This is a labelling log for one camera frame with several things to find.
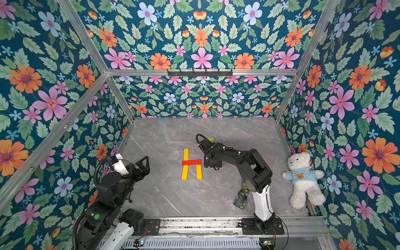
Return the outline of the small red block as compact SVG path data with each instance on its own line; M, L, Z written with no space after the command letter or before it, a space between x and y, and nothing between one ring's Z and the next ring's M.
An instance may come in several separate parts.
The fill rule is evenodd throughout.
M202 160L193 160L192 161L192 165L201 165L202 164Z

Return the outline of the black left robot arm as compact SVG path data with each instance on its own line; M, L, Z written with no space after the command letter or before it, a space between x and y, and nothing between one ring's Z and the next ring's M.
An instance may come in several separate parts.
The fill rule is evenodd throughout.
M93 184L94 202L76 220L72 230L74 250L119 250L129 237L145 237L149 230L144 214L134 209L122 211L132 203L134 185L150 173L149 157L131 163L121 156L105 156L96 166Z

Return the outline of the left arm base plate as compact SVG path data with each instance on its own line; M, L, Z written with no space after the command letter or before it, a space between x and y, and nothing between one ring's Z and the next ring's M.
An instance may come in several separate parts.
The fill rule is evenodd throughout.
M144 219L143 228L136 235L145 236L157 236L160 230L160 219Z

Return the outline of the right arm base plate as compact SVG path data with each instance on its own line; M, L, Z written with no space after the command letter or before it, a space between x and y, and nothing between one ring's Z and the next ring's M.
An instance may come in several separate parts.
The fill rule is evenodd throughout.
M244 235L284 235L285 226L279 218L272 218L266 222L256 218L242 218L237 225Z

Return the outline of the yellow block of h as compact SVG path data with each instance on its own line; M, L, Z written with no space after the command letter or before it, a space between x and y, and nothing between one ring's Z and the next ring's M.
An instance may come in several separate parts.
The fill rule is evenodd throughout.
M189 149L184 149L183 160L189 160Z

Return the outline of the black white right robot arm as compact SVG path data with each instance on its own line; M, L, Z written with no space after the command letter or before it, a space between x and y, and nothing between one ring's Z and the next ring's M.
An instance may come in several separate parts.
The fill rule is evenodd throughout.
M204 154L205 166L219 169L223 162L236 166L242 181L253 194L255 229L266 233L276 218L270 199L272 170L256 149L240 151L208 138L197 140Z

